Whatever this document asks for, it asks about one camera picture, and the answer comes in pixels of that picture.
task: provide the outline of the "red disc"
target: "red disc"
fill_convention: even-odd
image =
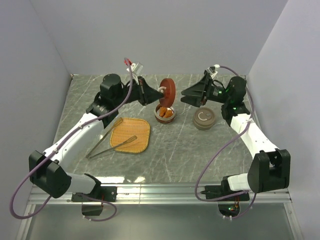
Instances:
[[[172,78],[165,78],[161,81],[160,87],[165,87],[163,90],[164,97],[161,98],[160,104],[163,107],[170,108],[174,104],[176,98],[176,85]]]

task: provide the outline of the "brown container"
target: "brown container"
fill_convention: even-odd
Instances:
[[[167,107],[167,109],[169,110],[172,110],[173,112],[173,115],[171,117],[168,117],[168,118],[165,118],[165,117],[160,117],[159,116],[159,111],[160,111],[160,108],[162,107],[161,104],[158,104],[155,109],[154,109],[154,116],[155,116],[155,119],[159,122],[159,123],[162,123],[162,124],[168,124],[168,123],[171,123],[175,117],[176,117],[176,110],[175,110],[175,107],[172,105],[171,107]]]
[[[193,115],[193,124],[199,130],[210,129],[216,120],[214,111],[207,107],[198,108]]]

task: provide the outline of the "gray marble surface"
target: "gray marble surface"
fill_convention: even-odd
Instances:
[[[117,183],[168,183],[195,182],[211,157],[236,133],[221,116],[221,104],[208,102],[206,107],[216,113],[215,125],[206,131],[198,130],[192,123],[196,107],[180,102],[181,91],[201,79],[202,74],[166,74],[145,75],[146,82],[158,88],[163,78],[172,78],[176,84],[176,100],[173,104],[177,116],[170,124],[157,122],[154,109],[158,102],[141,106],[138,102],[126,104],[119,110],[119,117],[139,118],[149,122],[151,134],[148,148],[139,154],[111,151],[87,160],[86,153],[98,142],[100,136],[92,140],[83,149],[67,171],[70,173],[88,173],[96,177],[108,177],[109,182]],[[56,134],[59,140],[72,128],[84,114],[99,91],[103,75],[74,76],[66,98],[64,110]],[[121,75],[122,82],[129,80]],[[218,76],[226,86],[231,75]],[[110,147],[110,136],[96,149],[100,152]],[[246,173],[252,162],[251,155],[241,140],[227,147],[212,163],[202,181],[221,181],[222,177]]]

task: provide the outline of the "metal tongs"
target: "metal tongs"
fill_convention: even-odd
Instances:
[[[128,140],[126,140],[126,141],[124,141],[124,142],[122,142],[122,143],[120,143],[120,144],[118,144],[118,145],[116,145],[116,146],[114,146],[114,147],[108,148],[107,150],[101,151],[101,152],[99,152],[99,153],[97,153],[97,154],[95,154],[95,155],[93,155],[93,156],[89,156],[89,159],[92,159],[92,158],[94,158],[94,157],[96,157],[96,156],[99,156],[99,155],[101,155],[101,154],[104,154],[104,153],[106,153],[106,152],[108,152],[108,151],[114,150],[114,149],[116,149],[116,148],[118,148],[118,147],[121,147],[122,145],[132,143],[132,142],[135,141],[136,139],[137,139],[137,136],[134,135],[134,136],[130,137]]]
[[[102,143],[102,141],[107,137],[107,135],[108,135],[109,133],[111,133],[113,129],[115,129],[116,127],[118,127],[122,122],[123,122],[123,118],[122,118],[122,117],[119,117],[119,118],[117,119],[117,121],[115,121],[115,123],[113,124],[113,126],[105,133],[105,135],[103,135],[103,137],[98,141],[98,143],[91,149],[91,151],[90,151],[85,157],[86,157],[87,159],[92,159],[92,158],[94,158],[94,157],[96,157],[96,156],[98,156],[98,155],[104,154],[104,153],[106,153],[106,152],[108,152],[108,151],[110,151],[110,150],[114,150],[114,149],[116,149],[116,148],[118,148],[118,147],[120,147],[120,146],[122,146],[122,145],[129,144],[129,143],[135,141],[135,140],[137,139],[137,136],[132,136],[132,137],[130,137],[128,140],[126,140],[126,141],[124,141],[124,142],[122,142],[122,143],[120,143],[120,144],[118,144],[118,145],[116,145],[116,146],[114,146],[114,147],[111,147],[111,148],[109,148],[109,149],[107,149],[107,150],[104,150],[104,151],[102,151],[102,152],[99,152],[99,153],[91,156],[91,154],[93,153],[93,151],[96,150],[96,148]]]

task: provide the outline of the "yellow woven mat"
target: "yellow woven mat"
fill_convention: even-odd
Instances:
[[[132,136],[137,139],[133,142],[117,147],[118,152],[138,154],[147,149],[150,138],[150,125],[147,121],[138,118],[123,117],[123,122],[117,126],[110,138],[111,147],[123,143]]]

